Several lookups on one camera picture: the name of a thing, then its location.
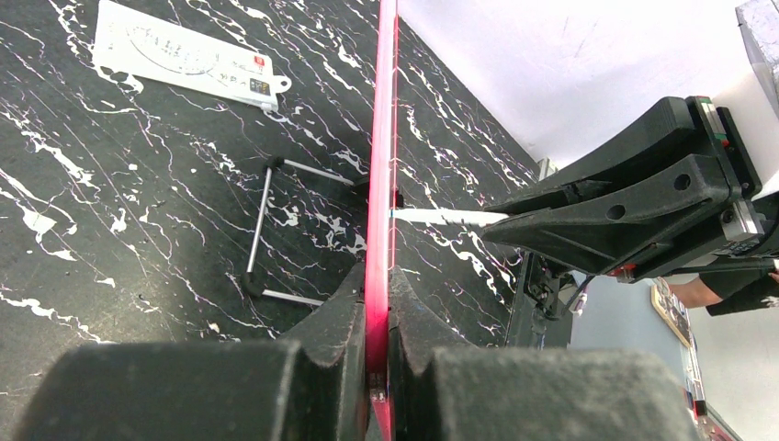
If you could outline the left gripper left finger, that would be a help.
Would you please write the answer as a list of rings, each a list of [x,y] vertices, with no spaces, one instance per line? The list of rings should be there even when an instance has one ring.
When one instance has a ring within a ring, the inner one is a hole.
[[[16,440],[362,440],[363,264],[275,340],[84,345],[46,374]]]

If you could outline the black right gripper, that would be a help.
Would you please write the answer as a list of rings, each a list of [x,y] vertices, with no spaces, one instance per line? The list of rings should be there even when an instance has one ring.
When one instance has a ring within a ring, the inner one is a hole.
[[[696,131],[691,113],[717,159],[690,154],[677,162],[678,148]],[[664,97],[594,151],[510,196],[503,210],[536,211],[493,224],[481,236],[604,275],[721,204],[708,254],[776,258],[778,195],[761,194],[767,182],[757,164],[728,107],[708,96],[689,96],[687,103]]]

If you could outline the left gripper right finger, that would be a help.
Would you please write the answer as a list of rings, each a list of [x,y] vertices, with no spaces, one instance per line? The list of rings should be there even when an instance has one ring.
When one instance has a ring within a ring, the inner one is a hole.
[[[695,440],[661,360],[625,350],[479,347],[390,274],[400,440]]]

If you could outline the green capped whiteboard marker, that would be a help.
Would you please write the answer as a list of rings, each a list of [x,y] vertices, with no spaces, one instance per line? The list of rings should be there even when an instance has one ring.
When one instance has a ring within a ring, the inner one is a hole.
[[[510,217],[504,213],[458,209],[394,209],[390,216],[408,222],[475,227],[486,227]]]

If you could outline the pink framed whiteboard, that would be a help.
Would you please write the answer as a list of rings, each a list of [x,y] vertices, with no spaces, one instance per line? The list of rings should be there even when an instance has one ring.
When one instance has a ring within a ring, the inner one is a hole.
[[[364,279],[367,388],[384,440],[394,438],[388,377],[392,200],[396,152],[398,3],[381,1],[370,150],[367,255]]]

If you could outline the person forearm in background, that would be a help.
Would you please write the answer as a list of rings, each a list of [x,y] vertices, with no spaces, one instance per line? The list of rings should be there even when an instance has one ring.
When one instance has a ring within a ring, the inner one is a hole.
[[[704,273],[686,283],[664,284],[685,308],[706,308],[710,316],[778,307],[777,270]]]

